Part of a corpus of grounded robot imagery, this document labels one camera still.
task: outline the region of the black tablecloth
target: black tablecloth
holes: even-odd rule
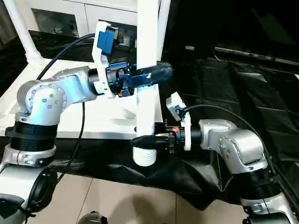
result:
[[[31,32],[38,50],[45,58],[53,58],[73,38]],[[92,41],[86,41],[67,53],[63,59],[92,61]],[[127,56],[135,61],[135,50],[116,49],[112,58]],[[0,96],[26,66],[24,51],[18,39],[0,51]],[[299,161],[299,80],[295,75],[276,73],[252,65],[230,62],[198,61],[196,65],[173,65],[174,78],[160,85],[164,119],[173,119],[165,99],[178,91],[187,105],[213,104],[244,117],[260,133],[273,156],[296,190]],[[199,119],[228,119],[246,128],[231,115],[216,109],[191,111],[192,124]],[[9,142],[0,137],[0,152]],[[57,139],[56,159],[51,166],[63,171],[75,139]],[[218,198],[239,203],[238,183],[229,174],[216,153],[194,145],[190,152],[169,156],[159,153],[154,165],[137,166],[127,140],[84,139],[75,161],[67,173],[115,182],[138,184],[172,190],[198,209],[205,209]]]

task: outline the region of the white cabinet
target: white cabinet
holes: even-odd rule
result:
[[[74,2],[81,2],[88,5],[102,6],[108,8],[115,8],[131,12],[137,12],[138,0],[68,0]]]
[[[89,33],[85,6],[82,3],[65,0],[16,0],[16,2],[29,30],[67,35],[73,31],[74,35],[78,36]]]
[[[85,5],[85,8],[90,33],[95,31],[99,20],[137,26],[136,12],[92,5]]]

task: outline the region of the white pole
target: white pole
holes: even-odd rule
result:
[[[157,64],[158,0],[137,3],[137,68]],[[155,102],[158,85],[137,88],[137,136],[155,131]],[[157,151],[133,148],[136,164],[147,167],[156,161]]]
[[[160,61],[162,57],[170,3],[171,0],[161,0],[161,4],[160,4],[160,12],[159,12],[159,19],[158,19],[158,34],[157,34],[157,39],[158,39],[157,60],[158,61]]]
[[[45,66],[45,63],[41,54],[33,43],[15,0],[4,0],[4,4],[25,49],[27,62],[32,65],[34,69],[41,70]]]

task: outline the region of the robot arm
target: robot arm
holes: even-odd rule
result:
[[[166,102],[176,121],[184,121],[181,111],[185,105],[179,95],[174,93]],[[298,223],[275,177],[269,177],[263,143],[252,131],[240,129],[227,120],[204,119],[199,121],[199,127],[190,124],[187,132],[186,126],[166,126],[157,134],[135,138],[132,145],[167,148],[174,152],[177,144],[185,144],[189,139],[188,142],[199,141],[202,149],[214,150],[221,155],[230,173],[240,183],[240,202],[249,215],[244,224]]]
[[[138,86],[171,77],[167,63],[141,70],[126,60],[108,63],[105,55],[111,53],[115,29],[107,25],[99,22],[97,26],[102,28],[94,40],[96,69],[66,69],[49,79],[26,82],[18,90],[20,111],[14,126],[6,129],[11,143],[5,146],[0,163],[1,224],[21,224],[51,202],[57,173],[48,165],[55,156],[60,115],[68,106],[103,94],[108,98],[131,96]]]

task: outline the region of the floor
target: floor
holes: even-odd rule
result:
[[[75,224],[98,211],[109,224],[239,224],[241,206],[214,201],[204,212],[175,193],[88,177],[65,175],[51,204],[29,224]]]

